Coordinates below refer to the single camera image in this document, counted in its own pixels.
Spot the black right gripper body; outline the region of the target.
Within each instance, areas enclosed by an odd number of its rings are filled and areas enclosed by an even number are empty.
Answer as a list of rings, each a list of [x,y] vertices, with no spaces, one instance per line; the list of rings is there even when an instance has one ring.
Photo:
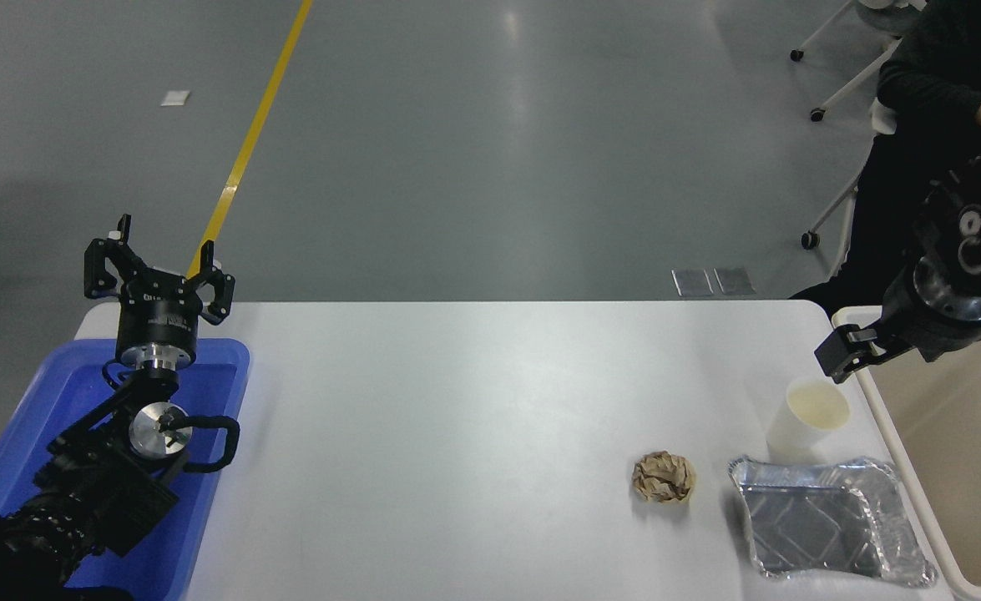
[[[877,331],[936,361],[981,341],[981,293],[953,288],[938,269],[902,270],[884,293]]]

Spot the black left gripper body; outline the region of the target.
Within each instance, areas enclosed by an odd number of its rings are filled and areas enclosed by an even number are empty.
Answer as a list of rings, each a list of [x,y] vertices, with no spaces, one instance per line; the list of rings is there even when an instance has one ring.
[[[136,276],[119,292],[116,356],[129,356],[150,345],[172,346],[195,356],[200,298],[182,276]]]

